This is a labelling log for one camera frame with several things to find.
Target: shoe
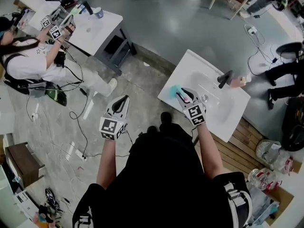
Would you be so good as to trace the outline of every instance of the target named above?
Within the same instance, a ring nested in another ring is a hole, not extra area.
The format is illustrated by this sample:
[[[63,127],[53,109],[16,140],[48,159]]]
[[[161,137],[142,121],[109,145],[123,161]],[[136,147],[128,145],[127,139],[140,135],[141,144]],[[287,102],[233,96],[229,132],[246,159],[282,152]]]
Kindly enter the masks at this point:
[[[117,80],[116,80],[116,78],[112,78],[110,80],[110,82],[108,83],[108,85],[110,86],[111,91],[110,91],[110,93],[108,95],[105,95],[105,97],[110,96],[112,94],[112,92],[115,90],[115,88],[117,86]]]
[[[251,17],[251,14],[249,14],[247,11],[240,11],[238,12],[239,16],[241,16],[244,19],[248,19]]]
[[[157,128],[155,126],[150,126],[147,129],[147,133],[157,133]]]
[[[163,112],[161,114],[161,123],[162,124],[170,124],[172,123],[172,116],[169,112]]]
[[[272,95],[271,95],[271,89],[268,89],[268,108],[270,110],[272,110],[274,108],[275,105],[275,100],[273,99]]]
[[[272,85],[272,86],[276,86],[276,81],[274,79],[271,79],[270,76],[269,76],[269,72],[266,71],[265,72],[265,75],[266,75],[266,78],[268,79],[269,83]]]

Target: white shoe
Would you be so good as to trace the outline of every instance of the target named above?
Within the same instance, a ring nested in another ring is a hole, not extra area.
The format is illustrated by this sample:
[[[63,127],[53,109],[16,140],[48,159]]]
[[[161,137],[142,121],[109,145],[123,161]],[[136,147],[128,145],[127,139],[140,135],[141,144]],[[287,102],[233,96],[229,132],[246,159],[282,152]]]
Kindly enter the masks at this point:
[[[115,90],[115,88],[117,86],[117,80],[116,80],[116,78],[112,78],[110,80],[110,82],[108,83],[108,85],[110,86],[111,91],[110,91],[110,93],[108,95],[105,95],[105,97],[110,96],[112,94],[112,92]]]
[[[248,19],[251,17],[251,15],[247,11],[240,11],[238,12],[239,16],[241,16],[244,19]]]

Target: white sink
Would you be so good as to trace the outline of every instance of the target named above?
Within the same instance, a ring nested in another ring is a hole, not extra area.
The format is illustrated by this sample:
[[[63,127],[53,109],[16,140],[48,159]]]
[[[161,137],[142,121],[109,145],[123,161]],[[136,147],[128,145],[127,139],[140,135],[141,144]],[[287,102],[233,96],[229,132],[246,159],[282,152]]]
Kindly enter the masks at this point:
[[[217,81],[220,75],[223,73],[216,67],[187,50],[158,98],[182,112],[176,97],[170,95],[172,86],[180,85],[195,90],[200,98],[207,96],[208,101],[203,102],[207,108],[207,127],[218,138],[228,142],[243,115],[250,95],[241,88],[230,88],[227,84],[220,89]]]

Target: black hair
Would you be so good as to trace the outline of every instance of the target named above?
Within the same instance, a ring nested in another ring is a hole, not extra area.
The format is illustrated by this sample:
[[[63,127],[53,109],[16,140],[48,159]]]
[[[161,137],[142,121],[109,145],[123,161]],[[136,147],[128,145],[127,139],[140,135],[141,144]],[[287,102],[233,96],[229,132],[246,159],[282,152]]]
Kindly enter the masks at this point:
[[[35,40],[36,42],[32,43],[32,44],[29,44],[29,45],[25,45],[25,46],[20,46],[20,47],[14,45],[14,43],[16,41],[23,42],[23,41],[26,41],[26,40]],[[26,37],[15,38],[12,41],[12,43],[10,43],[8,45],[4,45],[4,46],[0,45],[0,63],[2,65],[4,65],[4,62],[3,62],[3,56],[4,55],[14,54],[14,53],[18,53],[18,52],[21,52],[21,51],[24,51],[24,50],[35,48],[35,47],[38,46],[39,42],[40,41],[35,37],[26,36]]]

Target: wooden pallet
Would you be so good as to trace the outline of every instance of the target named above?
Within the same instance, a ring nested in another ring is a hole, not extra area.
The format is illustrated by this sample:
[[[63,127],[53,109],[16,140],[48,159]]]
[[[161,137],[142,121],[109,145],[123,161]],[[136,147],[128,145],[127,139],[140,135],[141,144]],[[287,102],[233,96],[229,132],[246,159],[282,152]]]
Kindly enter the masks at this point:
[[[264,164],[256,156],[256,147],[263,136],[251,126],[244,118],[241,118],[236,130],[229,142],[224,142],[212,135],[220,152],[224,167],[229,171],[240,171],[247,178],[251,170],[264,167]]]

